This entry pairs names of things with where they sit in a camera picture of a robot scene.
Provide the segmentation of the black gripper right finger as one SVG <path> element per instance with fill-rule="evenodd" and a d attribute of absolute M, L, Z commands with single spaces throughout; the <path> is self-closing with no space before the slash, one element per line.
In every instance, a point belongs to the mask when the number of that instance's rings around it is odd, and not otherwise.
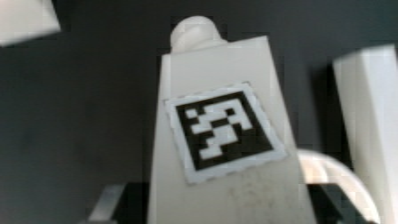
<path fill-rule="evenodd" d="M 318 224 L 363 224 L 363 216 L 336 184 L 309 184 L 309 196 Z"/>

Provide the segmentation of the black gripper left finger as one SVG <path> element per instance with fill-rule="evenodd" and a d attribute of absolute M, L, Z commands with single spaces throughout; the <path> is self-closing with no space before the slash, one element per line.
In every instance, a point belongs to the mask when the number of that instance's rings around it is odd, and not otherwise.
<path fill-rule="evenodd" d="M 148 184 L 125 183 L 105 186 L 87 224 L 146 224 Z"/>

